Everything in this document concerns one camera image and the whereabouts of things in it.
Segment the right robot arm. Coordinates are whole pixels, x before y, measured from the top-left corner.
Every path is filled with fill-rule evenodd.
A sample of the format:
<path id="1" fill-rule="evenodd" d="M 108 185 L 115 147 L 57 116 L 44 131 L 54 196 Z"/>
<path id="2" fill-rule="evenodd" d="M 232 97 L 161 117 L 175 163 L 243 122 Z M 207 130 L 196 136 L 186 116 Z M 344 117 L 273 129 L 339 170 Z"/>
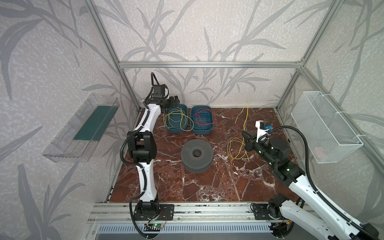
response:
<path id="1" fill-rule="evenodd" d="M 297 132 L 304 142 L 305 170 L 292 161 L 279 165 L 279 159 L 270 154 L 272 149 L 259 141 L 266 139 L 274 132 L 269 127 L 258 128 L 256 133 L 243 130 L 245 149 L 257 152 L 270 165 L 275 178 L 297 194 L 318 214 L 318 217 L 308 213 L 283 195 L 278 195 L 270 200 L 272 211 L 299 225 L 318 240 L 379 239 L 379 232 L 373 225 L 362 224 L 316 187 L 309 170 L 309 146 L 305 136 L 294 127 L 287 126 L 286 128 Z"/>

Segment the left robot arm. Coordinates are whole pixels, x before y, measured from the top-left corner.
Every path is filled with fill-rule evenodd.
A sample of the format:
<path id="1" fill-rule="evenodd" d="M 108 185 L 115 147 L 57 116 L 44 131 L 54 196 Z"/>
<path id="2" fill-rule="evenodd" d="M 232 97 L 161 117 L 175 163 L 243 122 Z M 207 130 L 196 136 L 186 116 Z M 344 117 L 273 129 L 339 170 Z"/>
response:
<path id="1" fill-rule="evenodd" d="M 143 100 L 144 114 L 136 128 L 127 133 L 120 149 L 121 161 L 127 166 L 135 166 L 139 173 L 140 195 L 135 210 L 139 213 L 158 215 L 160 204 L 154 180 L 154 160 L 157 145 L 153 136 L 156 121 L 167 109 L 179 106 L 177 96 L 169 96 L 169 88 L 159 84 L 155 73 L 151 73 L 151 90 Z"/>

